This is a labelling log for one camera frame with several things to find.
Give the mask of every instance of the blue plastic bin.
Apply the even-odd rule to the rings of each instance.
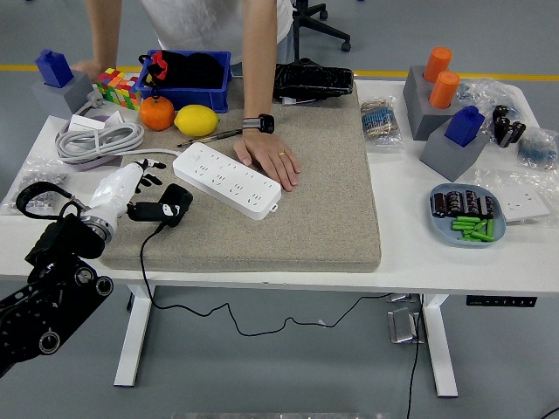
[[[148,55],[151,57],[159,50],[149,50]],[[160,87],[159,94],[166,99],[169,99],[175,110],[178,111],[187,105],[204,105],[213,109],[217,113],[227,112],[227,85],[233,77],[231,73],[231,53],[225,51],[178,51],[182,55],[189,56],[194,52],[203,52],[211,55],[217,62],[224,68],[224,81],[219,89],[190,89],[186,87]],[[143,78],[148,74],[148,65],[152,64],[151,58],[146,58],[141,68],[140,77],[136,82],[136,88],[141,96],[146,99],[152,96],[152,88],[142,84]]]

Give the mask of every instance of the wristwatch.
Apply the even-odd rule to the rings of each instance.
[[[243,129],[257,128],[261,133],[273,133],[273,116],[261,113],[258,118],[244,118]]]

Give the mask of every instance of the power outlet socket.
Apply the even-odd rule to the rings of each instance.
[[[467,306],[484,307],[535,307],[537,297],[504,297],[489,295],[467,295]]]
[[[279,183],[200,142],[178,156],[173,169],[176,176],[253,220],[278,208]]]
[[[499,200],[505,220],[509,222],[549,214],[542,198],[530,186],[498,188],[493,193]]]

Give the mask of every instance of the pen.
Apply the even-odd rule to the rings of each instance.
[[[195,142],[206,143],[206,142],[211,142],[211,141],[215,141],[215,140],[222,140],[223,138],[233,137],[235,135],[239,135],[239,134],[242,134],[242,133],[243,133],[242,129],[232,129],[231,131],[224,131],[222,133],[212,135],[211,137],[202,138],[200,140],[192,139],[189,142],[184,142],[183,144],[177,144],[176,146],[178,148],[186,148],[186,147],[190,146],[191,144],[194,144]]]

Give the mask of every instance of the black electronic device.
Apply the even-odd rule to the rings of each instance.
[[[348,68],[315,64],[277,64],[275,97],[326,99],[353,92],[353,72]]]

